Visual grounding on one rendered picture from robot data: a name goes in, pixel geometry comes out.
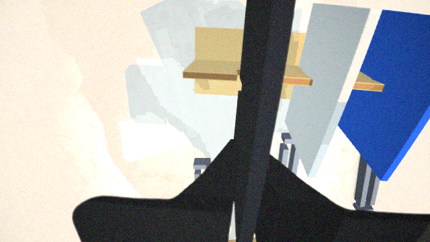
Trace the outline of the tan slotted board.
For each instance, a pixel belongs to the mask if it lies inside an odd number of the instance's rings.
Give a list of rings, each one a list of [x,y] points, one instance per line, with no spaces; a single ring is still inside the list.
[[[291,33],[280,99],[291,99],[294,85],[312,86],[313,78],[298,66],[305,36]],[[195,60],[183,71],[183,78],[195,79],[195,93],[238,96],[242,43],[242,29],[196,27]],[[353,89],[382,92],[384,86],[359,71]]]

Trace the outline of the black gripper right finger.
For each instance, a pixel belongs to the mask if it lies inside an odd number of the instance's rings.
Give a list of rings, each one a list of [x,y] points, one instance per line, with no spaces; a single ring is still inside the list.
[[[430,242],[430,214],[352,210],[269,156],[256,242]]]

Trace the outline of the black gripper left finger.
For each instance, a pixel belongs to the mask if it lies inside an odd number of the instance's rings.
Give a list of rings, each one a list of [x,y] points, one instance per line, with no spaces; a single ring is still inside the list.
[[[230,139],[172,198],[94,196],[72,212],[81,242],[228,242],[240,149]]]

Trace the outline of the blue board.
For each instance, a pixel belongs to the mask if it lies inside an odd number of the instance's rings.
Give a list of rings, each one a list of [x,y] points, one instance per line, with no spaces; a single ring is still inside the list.
[[[384,89],[352,89],[337,126],[387,182],[430,119],[430,15],[383,9],[360,71]]]

